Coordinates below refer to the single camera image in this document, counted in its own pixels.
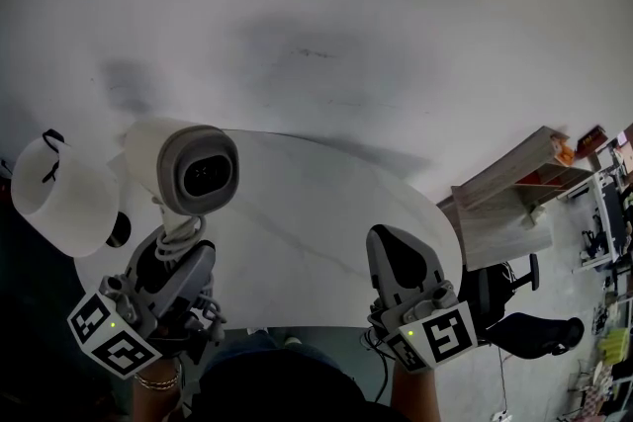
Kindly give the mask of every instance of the white tabletop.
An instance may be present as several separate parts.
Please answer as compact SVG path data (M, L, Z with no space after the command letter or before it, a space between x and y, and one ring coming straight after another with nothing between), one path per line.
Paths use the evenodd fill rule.
M226 328L367 327L372 289L365 238L377 223L417 236L437 252L459 290L457 236L439 208L391 174L341 151L287 135L228 130L239 152L239 188L207 216L216 244L214 297ZM84 289L122 273L136 246L161 224L150 194L128 179L123 156L111 167L132 236L75 259Z

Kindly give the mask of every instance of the black chair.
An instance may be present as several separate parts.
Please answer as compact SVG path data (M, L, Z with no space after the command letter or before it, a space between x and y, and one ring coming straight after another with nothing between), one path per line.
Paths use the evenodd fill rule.
M505 304L520 287L531 283L533 291L538 289L538 259L533 253L530 268L518 280L508 264L464 270L459 299L470 307L480 343L493 343L523 359L564 354L583 338L585 327L579 319L547 320L523 313L503 318Z

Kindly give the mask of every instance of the floor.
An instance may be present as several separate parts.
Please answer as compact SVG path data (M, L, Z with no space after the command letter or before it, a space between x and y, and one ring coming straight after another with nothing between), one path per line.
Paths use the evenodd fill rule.
M548 422L564 413L570 403L568 383L579 370L579 360L588 359L593 350L591 321L593 309L602 298L604 275L596 271L572 274L583 249L579 227L590 224L591 206L590 200L582 199L569 204L555 201L548 205L547 217L554 245L538 255L540 288L536 292L529 287L522 288L506 308L506 314L521 311L546 318L577 316L586 326L581 344L563 356L524 361L501 352L507 404L514 420ZM529 270L527 258L513 261L511 265L517 277ZM360 346L361 332L356 328L319 327L271 330L280 340L287 334L296 335L326 352L355 378L365 397L373 399L383 380L383 367L374 353ZM230 331L226 341L229 343L245 335L244 330ZM214 353L213 349L208 349L202 363ZM189 378L200 370L188 368ZM479 348L444 365L436 372L436 383L445 421L488 421L495 412L503 409L497 347ZM391 382L381 402L389 402L390 390Z

